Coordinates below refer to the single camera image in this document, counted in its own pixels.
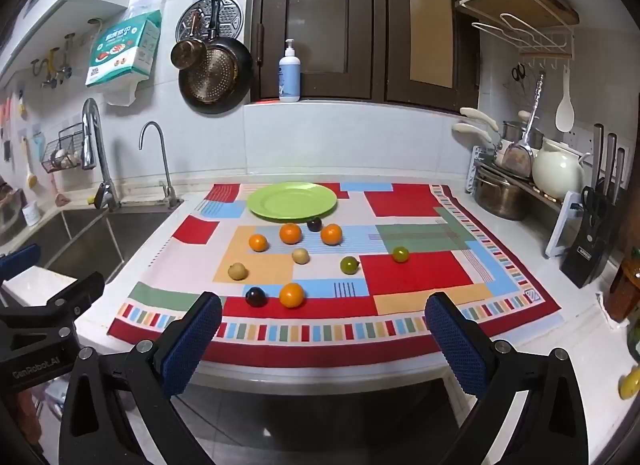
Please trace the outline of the colourful patterned tablecloth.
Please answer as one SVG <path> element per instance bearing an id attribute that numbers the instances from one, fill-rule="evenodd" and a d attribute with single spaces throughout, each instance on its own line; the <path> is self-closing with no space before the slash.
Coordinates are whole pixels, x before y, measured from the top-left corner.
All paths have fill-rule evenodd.
<path id="1" fill-rule="evenodd" d="M 108 331 L 134 344 L 155 338 L 180 319 L 202 292 L 216 294 L 222 320 L 208 361 L 236 367 L 356 367 L 423 357 L 436 346 L 424 317 L 426 300 L 445 293 L 465 318 L 496 336 L 559 311 L 558 303 L 445 185 L 333 183 L 337 196 L 323 226 L 338 224 L 340 245 L 322 243 L 301 224 L 309 263 L 292 259 L 280 240 L 280 224 L 246 206 L 252 188 L 217 184 L 188 214 L 142 272 Z M 253 234 L 269 248 L 252 251 Z M 404 246 L 406 263 L 392 251 Z M 344 257 L 358 272 L 340 269 Z M 248 277 L 233 281 L 232 263 Z M 305 301 L 288 309 L 280 289 L 298 283 Z M 245 293 L 258 286 L 268 303 L 252 308 Z"/>

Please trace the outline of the metal spatula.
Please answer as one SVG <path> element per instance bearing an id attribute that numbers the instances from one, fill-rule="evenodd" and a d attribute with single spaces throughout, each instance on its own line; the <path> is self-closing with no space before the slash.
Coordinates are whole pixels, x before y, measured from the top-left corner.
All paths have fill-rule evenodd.
<path id="1" fill-rule="evenodd" d="M 544 90 L 544 80 L 546 71 L 541 69 L 535 87 L 534 104 L 528 118 L 526 128 L 518 142 L 512 143 L 503 155 L 502 167 L 510 173 L 516 174 L 519 178 L 529 179 L 532 175 L 534 162 L 534 152 L 529 144 L 530 133 L 532 132 L 535 116 L 541 100 L 542 90 Z"/>

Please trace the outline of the dark plum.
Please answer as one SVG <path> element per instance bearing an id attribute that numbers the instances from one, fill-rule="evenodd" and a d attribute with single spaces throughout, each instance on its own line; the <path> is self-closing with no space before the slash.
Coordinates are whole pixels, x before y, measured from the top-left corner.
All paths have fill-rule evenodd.
<path id="1" fill-rule="evenodd" d="M 260 287 L 252 286 L 245 293 L 245 301 L 252 308 L 261 308 L 268 303 L 268 296 Z"/>
<path id="2" fill-rule="evenodd" d="M 319 232 L 322 229 L 322 221 L 320 218 L 312 218 L 307 222 L 307 226 L 311 232 Z"/>

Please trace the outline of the dark plum front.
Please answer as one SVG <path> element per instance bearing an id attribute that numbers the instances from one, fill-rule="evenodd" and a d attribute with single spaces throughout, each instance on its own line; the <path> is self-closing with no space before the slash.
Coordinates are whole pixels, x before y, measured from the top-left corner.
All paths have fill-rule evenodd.
<path id="1" fill-rule="evenodd" d="M 268 296 L 260 287 L 252 286 L 245 293 L 245 301 L 252 308 L 261 308 L 268 303 Z"/>

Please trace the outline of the steel double sink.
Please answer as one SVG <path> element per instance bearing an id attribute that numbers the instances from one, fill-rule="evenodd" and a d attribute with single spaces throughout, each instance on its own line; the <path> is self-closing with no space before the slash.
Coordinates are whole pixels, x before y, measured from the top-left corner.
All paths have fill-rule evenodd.
<path id="1" fill-rule="evenodd" d="M 111 282 L 171 214 L 164 204 L 129 204 L 115 211 L 66 209 L 17 247 L 38 245 L 43 269 L 78 279 L 98 271 Z"/>

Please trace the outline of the tan fruit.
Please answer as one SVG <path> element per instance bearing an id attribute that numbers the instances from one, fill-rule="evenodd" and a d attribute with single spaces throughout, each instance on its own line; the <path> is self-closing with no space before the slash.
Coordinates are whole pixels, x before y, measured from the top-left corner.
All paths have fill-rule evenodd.
<path id="1" fill-rule="evenodd" d="M 233 281 L 243 281 L 248 277 L 248 270 L 243 263 L 232 263 L 228 268 L 228 275 Z"/>
<path id="2" fill-rule="evenodd" d="M 292 251 L 292 259 L 298 265 L 306 265 L 310 261 L 310 256 L 305 248 L 296 248 Z"/>

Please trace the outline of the small orange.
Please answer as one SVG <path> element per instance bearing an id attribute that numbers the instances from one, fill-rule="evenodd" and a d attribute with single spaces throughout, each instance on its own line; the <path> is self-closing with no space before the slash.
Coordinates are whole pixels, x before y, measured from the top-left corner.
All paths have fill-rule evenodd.
<path id="1" fill-rule="evenodd" d="M 262 234 L 253 234 L 248 239 L 248 246 L 250 246 L 252 251 L 262 253 L 269 248 L 269 242 L 267 237 L 264 237 Z"/>

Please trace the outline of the green tomato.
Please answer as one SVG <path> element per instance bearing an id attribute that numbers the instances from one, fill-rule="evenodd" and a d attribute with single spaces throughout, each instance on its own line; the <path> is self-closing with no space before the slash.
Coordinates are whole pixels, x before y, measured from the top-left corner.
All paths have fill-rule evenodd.
<path id="1" fill-rule="evenodd" d="M 358 272 L 360 261 L 352 256 L 344 257 L 340 262 L 340 269 L 346 275 L 354 275 Z"/>
<path id="2" fill-rule="evenodd" d="M 396 263 L 406 263 L 410 258 L 410 253 L 404 246 L 397 246 L 392 251 L 392 258 Z"/>

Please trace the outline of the green white bag box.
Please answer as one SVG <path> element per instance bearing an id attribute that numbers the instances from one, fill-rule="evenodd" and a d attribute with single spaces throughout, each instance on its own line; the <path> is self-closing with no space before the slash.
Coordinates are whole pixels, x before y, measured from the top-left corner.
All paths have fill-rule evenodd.
<path id="1" fill-rule="evenodd" d="M 107 29 L 92 47 L 86 86 L 127 78 L 148 79 L 161 27 L 162 14 L 155 10 L 129 17 Z"/>

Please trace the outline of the round metal steamer rack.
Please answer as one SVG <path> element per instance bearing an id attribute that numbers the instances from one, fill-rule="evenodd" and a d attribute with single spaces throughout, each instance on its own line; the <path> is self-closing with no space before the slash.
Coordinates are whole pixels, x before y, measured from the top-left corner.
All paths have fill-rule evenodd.
<path id="1" fill-rule="evenodd" d="M 217 37 L 238 39 L 242 27 L 243 14 L 234 0 L 198 0 L 179 18 L 175 40 L 189 37 L 205 42 Z"/>

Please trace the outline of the black scissors on wall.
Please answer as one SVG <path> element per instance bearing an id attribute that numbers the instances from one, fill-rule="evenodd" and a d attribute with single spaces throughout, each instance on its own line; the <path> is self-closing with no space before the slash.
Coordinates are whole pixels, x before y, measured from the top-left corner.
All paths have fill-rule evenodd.
<path id="1" fill-rule="evenodd" d="M 526 95 L 525 81 L 526 81 L 526 68 L 525 65 L 521 62 L 518 62 L 511 69 L 511 77 L 516 82 L 518 87 L 520 87 L 522 95 Z"/>

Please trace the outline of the white dish rack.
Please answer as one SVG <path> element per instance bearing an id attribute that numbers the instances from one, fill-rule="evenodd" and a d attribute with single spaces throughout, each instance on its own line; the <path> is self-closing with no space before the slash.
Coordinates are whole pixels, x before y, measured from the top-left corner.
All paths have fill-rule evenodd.
<path id="1" fill-rule="evenodd" d="M 582 217 L 582 205 L 580 205 L 580 195 L 578 193 L 567 192 L 563 200 L 544 194 L 532 182 L 513 176 L 513 174 L 498 167 L 492 159 L 492 152 L 488 151 L 487 148 L 474 145 L 472 147 L 468 175 L 465 180 L 465 192 L 472 196 L 475 173 L 478 167 L 483 167 L 506 178 L 506 180 L 518 186 L 530 196 L 530 211 L 528 214 L 531 212 L 539 214 L 542 219 L 550 224 L 550 235 L 542 251 L 544 257 L 547 259 L 558 258 L 568 251 L 570 242 L 575 235 L 564 234 L 565 228 L 573 231 L 573 229 L 577 228 L 578 219 Z"/>

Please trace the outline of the steel stock pot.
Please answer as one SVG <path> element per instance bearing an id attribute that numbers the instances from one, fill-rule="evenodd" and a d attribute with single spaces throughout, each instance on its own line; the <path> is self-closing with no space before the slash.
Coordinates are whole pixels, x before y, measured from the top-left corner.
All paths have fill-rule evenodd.
<path id="1" fill-rule="evenodd" d="M 530 196 L 497 173 L 478 167 L 473 196 L 480 207 L 503 219 L 522 221 L 530 211 Z"/>

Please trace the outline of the dark brown window frame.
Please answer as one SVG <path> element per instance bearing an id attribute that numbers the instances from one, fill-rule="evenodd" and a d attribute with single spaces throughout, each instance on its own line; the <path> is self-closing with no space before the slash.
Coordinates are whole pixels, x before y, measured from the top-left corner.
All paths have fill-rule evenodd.
<path id="1" fill-rule="evenodd" d="M 454 0 L 247 0 L 257 64 L 250 96 L 277 99 L 293 47 L 305 99 L 456 113 L 480 89 L 480 33 Z"/>

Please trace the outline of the orange front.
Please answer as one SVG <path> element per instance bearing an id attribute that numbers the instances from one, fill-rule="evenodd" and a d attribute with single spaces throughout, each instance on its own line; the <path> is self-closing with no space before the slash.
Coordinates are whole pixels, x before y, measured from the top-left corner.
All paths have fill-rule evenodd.
<path id="1" fill-rule="evenodd" d="M 285 308 L 298 308 L 303 304 L 305 298 L 303 286 L 298 283 L 288 283 L 280 289 L 279 301 Z"/>

